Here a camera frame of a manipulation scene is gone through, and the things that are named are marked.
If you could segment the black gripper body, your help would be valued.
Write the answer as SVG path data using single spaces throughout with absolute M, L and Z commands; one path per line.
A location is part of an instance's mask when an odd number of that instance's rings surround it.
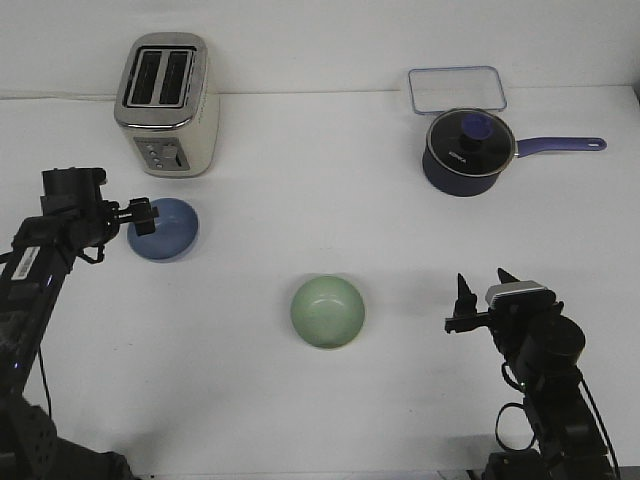
M 542 313 L 561 313 L 563 301 L 551 304 L 511 303 L 498 309 L 478 312 L 475 306 L 456 302 L 453 316 L 445 320 L 447 333 L 464 333 L 487 327 L 497 350 L 509 360 L 521 349 L 533 318 Z
M 71 244 L 78 250 L 98 248 L 111 241 L 126 220 L 120 205 L 105 200 L 103 168 L 65 168 L 42 172 L 42 212 L 63 219 Z

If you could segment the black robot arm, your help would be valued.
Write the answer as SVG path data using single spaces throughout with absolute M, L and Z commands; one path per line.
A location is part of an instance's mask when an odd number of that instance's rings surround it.
M 583 330 L 564 315 L 554 291 L 504 269 L 497 273 L 500 282 L 487 290 L 484 312 L 459 276 L 453 314 L 445 321 L 448 333 L 489 330 L 504 358 L 502 377 L 521 394 L 516 406 L 532 430 L 526 447 L 503 445 L 490 454 L 482 478 L 620 478 L 612 442 L 578 367 Z
M 1 476 L 4 479 L 131 479 L 126 458 L 59 437 L 51 416 L 23 391 L 65 278 L 77 259 L 97 264 L 130 223 L 155 230 L 146 197 L 126 208 L 101 194 L 102 168 L 46 170 L 42 213 L 25 219 L 1 262 Z

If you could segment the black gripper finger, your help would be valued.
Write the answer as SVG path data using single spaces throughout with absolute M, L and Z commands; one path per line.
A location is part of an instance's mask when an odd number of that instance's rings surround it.
M 514 275 L 512 275 L 511 273 L 509 273 L 508 271 L 506 271 L 501 267 L 497 268 L 497 275 L 501 284 L 520 282 L 520 279 L 516 278 Z
M 155 232 L 154 219 L 135 222 L 133 224 L 134 232 L 137 236 L 150 235 Z
M 471 318 L 477 315 L 477 295 L 474 294 L 464 276 L 457 274 L 457 298 L 454 303 L 453 316 L 455 320 Z
M 129 202 L 127 215 L 130 220 L 153 220 L 158 217 L 158 209 L 151 205 L 148 198 L 135 198 Z

